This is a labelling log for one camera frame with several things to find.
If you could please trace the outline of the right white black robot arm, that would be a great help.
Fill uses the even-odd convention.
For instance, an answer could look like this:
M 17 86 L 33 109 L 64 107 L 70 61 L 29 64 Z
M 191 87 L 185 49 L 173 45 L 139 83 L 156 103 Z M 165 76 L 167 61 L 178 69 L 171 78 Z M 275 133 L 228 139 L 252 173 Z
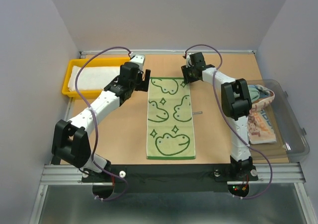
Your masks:
M 205 62 L 201 52 L 184 54 L 186 64 L 181 67 L 186 84 L 203 81 L 213 86 L 217 105 L 226 124 L 231 130 L 230 165 L 226 175 L 241 179 L 253 169 L 247 122 L 252 101 L 245 79 L 227 76 L 213 65 Z

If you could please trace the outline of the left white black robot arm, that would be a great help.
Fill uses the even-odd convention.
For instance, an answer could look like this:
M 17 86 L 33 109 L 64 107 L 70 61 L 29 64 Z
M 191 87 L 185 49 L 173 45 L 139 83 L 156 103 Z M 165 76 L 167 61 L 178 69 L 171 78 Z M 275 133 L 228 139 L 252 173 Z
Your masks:
M 89 135 L 98 124 L 128 100 L 134 91 L 148 91 L 150 70 L 144 70 L 145 58 L 138 55 L 120 66 L 120 73 L 100 95 L 75 117 L 60 120 L 54 129 L 52 154 L 79 169 L 88 169 L 99 181 L 110 177 L 110 161 L 90 148 Z

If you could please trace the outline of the white terry towel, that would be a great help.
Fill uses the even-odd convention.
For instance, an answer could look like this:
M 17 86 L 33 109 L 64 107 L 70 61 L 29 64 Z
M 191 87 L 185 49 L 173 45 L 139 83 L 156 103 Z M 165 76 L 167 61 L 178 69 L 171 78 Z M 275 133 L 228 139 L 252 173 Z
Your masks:
M 78 78 L 78 90 L 103 90 L 119 74 L 120 67 L 85 67 Z

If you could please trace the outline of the green frog pattern towel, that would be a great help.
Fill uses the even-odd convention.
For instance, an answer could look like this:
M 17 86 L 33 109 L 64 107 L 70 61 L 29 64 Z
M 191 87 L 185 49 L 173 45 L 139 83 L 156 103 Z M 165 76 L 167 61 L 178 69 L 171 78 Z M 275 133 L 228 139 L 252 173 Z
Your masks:
M 147 159 L 196 158 L 190 87 L 181 77 L 151 77 L 147 108 Z

